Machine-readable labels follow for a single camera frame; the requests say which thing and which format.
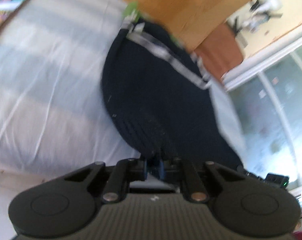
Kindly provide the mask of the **black knit sweater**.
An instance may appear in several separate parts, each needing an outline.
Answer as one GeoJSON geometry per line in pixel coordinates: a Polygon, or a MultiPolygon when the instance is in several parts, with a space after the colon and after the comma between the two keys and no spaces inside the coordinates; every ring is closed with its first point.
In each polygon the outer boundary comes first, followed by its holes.
{"type": "Polygon", "coordinates": [[[101,87],[116,129],[143,157],[242,165],[245,143],[229,94],[162,26],[124,19],[101,87]]]}

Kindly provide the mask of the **green knit sweater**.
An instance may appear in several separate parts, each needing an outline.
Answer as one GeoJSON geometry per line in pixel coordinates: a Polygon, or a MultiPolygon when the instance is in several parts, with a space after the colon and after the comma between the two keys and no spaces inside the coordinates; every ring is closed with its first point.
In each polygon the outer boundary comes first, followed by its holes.
{"type": "Polygon", "coordinates": [[[117,35],[119,40],[128,40],[152,51],[185,50],[184,44],[166,27],[141,13],[136,2],[127,5],[122,18],[122,25],[117,35]]]}

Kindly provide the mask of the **striped blue white bedsheet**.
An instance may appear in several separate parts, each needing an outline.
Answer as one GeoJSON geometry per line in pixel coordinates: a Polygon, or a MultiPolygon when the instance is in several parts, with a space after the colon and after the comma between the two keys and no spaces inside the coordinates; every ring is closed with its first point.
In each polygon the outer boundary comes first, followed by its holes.
{"type": "Polygon", "coordinates": [[[142,156],[120,135],[101,80],[122,0],[30,0],[0,32],[0,168],[61,176],[142,156]]]}

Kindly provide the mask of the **black device green light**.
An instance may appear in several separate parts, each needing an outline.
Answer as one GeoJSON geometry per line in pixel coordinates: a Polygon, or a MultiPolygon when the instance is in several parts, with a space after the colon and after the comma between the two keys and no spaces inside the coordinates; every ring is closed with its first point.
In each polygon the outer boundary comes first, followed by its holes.
{"type": "Polygon", "coordinates": [[[268,173],[265,178],[265,182],[273,185],[274,187],[285,189],[289,184],[289,177],[274,173],[268,173]]]}

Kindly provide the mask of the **sliding glass window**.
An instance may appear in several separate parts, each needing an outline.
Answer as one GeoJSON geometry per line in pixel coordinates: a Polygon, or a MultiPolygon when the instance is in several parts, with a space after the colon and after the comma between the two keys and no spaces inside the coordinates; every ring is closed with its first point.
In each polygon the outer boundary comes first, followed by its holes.
{"type": "Polygon", "coordinates": [[[244,138],[246,168],[302,186],[302,25],[245,60],[225,78],[244,138]]]}

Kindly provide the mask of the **brown mesh mat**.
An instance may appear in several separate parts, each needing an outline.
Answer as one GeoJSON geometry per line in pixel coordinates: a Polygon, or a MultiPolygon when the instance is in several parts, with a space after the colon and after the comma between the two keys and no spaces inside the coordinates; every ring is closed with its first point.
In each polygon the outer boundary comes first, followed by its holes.
{"type": "Polygon", "coordinates": [[[235,34],[227,23],[218,25],[194,51],[202,58],[204,68],[218,81],[244,60],[235,34]]]}

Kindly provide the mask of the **white power strip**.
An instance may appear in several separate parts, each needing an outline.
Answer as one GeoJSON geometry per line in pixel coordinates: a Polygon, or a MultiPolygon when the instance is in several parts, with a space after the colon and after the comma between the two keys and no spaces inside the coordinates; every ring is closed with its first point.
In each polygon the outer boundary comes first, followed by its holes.
{"type": "Polygon", "coordinates": [[[280,0],[256,0],[245,14],[240,27],[254,32],[271,18],[281,18],[282,14],[277,13],[281,7],[280,0]]]}

